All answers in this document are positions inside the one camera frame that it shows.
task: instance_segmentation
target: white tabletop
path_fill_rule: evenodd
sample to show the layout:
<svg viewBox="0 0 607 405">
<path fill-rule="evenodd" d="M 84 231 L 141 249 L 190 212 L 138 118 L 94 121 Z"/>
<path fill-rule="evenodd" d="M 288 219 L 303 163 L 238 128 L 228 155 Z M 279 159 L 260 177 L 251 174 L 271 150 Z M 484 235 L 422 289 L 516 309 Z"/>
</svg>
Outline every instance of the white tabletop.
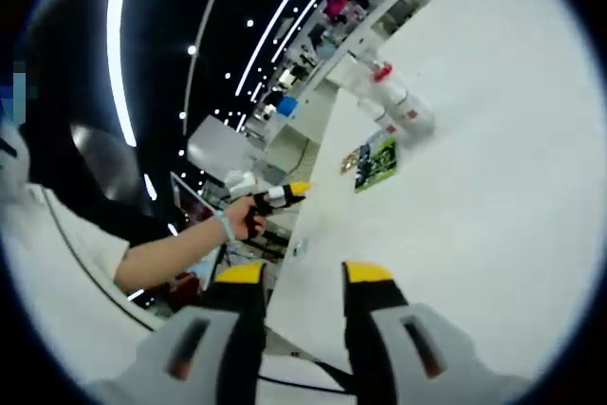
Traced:
<svg viewBox="0 0 607 405">
<path fill-rule="evenodd" d="M 354 194 L 340 162 L 375 127 L 340 92 L 267 325 L 349 370 L 340 262 L 369 259 L 488 367 L 535 377 L 603 262 L 604 98 L 575 18 L 561 0 L 434 0 L 380 52 L 432 106 L 435 136 Z"/>
</svg>

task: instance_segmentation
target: black ceiling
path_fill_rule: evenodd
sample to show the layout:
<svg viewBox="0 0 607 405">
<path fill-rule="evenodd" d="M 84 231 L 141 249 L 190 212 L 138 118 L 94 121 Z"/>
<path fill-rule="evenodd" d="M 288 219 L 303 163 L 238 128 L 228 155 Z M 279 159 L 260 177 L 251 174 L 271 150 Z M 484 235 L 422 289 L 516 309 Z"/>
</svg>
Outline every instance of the black ceiling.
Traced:
<svg viewBox="0 0 607 405">
<path fill-rule="evenodd" d="M 221 119 L 229 111 L 234 113 L 232 127 L 239 120 L 236 112 L 252 110 L 247 92 L 254 89 L 262 74 L 269 76 L 271 72 L 272 38 L 281 21 L 253 67 L 267 71 L 251 71 L 240 97 L 234 92 L 281 1 L 216 0 L 198 49 L 188 134 L 184 137 L 179 113 L 191 61 L 187 48 L 194 43 L 208 0 L 124 0 L 120 35 L 124 89 L 138 142 L 139 168 L 151 177 L 158 191 L 155 205 L 159 217 L 166 218 L 165 210 L 172 205 L 170 171 L 185 171 L 193 187 L 200 180 L 186 158 L 177 154 L 186 148 L 187 136 L 215 109 L 220 109 Z M 301 10 L 308 1 L 291 0 L 281 19 L 295 16 L 293 7 Z M 28 105 L 29 116 L 38 110 L 44 113 L 39 116 L 48 118 L 52 112 L 62 120 L 91 125 L 122 138 L 108 76 L 106 9 L 107 0 L 59 0 L 32 28 L 28 49 L 35 66 L 30 69 L 39 77 L 40 99 Z M 247 19 L 254 21 L 252 28 L 246 27 Z M 228 80 L 226 73 L 231 74 Z"/>
</svg>

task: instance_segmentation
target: person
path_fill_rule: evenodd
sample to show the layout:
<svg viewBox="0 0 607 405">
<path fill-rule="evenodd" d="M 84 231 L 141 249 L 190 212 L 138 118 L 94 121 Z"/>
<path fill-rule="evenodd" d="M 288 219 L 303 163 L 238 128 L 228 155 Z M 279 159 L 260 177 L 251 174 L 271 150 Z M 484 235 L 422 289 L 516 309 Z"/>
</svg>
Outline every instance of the person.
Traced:
<svg viewBox="0 0 607 405">
<path fill-rule="evenodd" d="M 162 325 L 123 292 L 172 279 L 229 235 L 214 216 L 178 236 L 129 248 L 81 219 L 53 191 L 28 183 L 28 169 L 25 142 L 2 120 L 0 234 L 11 281 L 34 329 L 78 383 L 115 375 Z M 243 197 L 224 212 L 237 239 L 248 237 L 245 217 L 253 205 Z M 266 222 L 254 220 L 261 234 Z"/>
</svg>

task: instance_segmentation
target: red object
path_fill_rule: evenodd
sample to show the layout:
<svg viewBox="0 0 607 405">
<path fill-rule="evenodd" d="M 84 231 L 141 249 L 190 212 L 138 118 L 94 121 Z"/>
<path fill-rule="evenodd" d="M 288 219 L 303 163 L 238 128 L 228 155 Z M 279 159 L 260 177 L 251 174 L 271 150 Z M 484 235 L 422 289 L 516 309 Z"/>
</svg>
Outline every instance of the red object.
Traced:
<svg viewBox="0 0 607 405">
<path fill-rule="evenodd" d="M 381 68 L 379 68 L 373 72 L 373 81 L 375 81 L 376 83 L 379 83 L 390 73 L 392 73 L 392 64 L 384 62 L 383 65 L 381 66 Z"/>
</svg>

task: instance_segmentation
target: white container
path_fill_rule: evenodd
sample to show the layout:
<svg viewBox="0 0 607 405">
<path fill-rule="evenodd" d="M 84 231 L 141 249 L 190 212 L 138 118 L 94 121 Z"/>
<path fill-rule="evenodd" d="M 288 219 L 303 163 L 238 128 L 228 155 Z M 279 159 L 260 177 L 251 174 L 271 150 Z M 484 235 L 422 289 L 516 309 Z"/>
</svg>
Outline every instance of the white container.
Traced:
<svg viewBox="0 0 607 405">
<path fill-rule="evenodd" d="M 434 131 L 434 113 L 394 71 L 379 79 L 375 90 L 388 114 L 412 136 L 427 136 Z"/>
<path fill-rule="evenodd" d="M 390 117 L 384 106 L 376 101 L 363 97 L 359 99 L 358 107 L 381 127 L 381 131 L 394 135 L 396 142 L 401 144 L 408 144 L 410 142 L 410 135 L 402 126 Z"/>
<path fill-rule="evenodd" d="M 410 142 L 434 131 L 433 112 L 407 88 L 390 63 L 383 61 L 374 50 L 351 57 L 358 64 L 352 80 L 359 97 L 380 102 L 389 117 L 408 132 Z"/>
</svg>

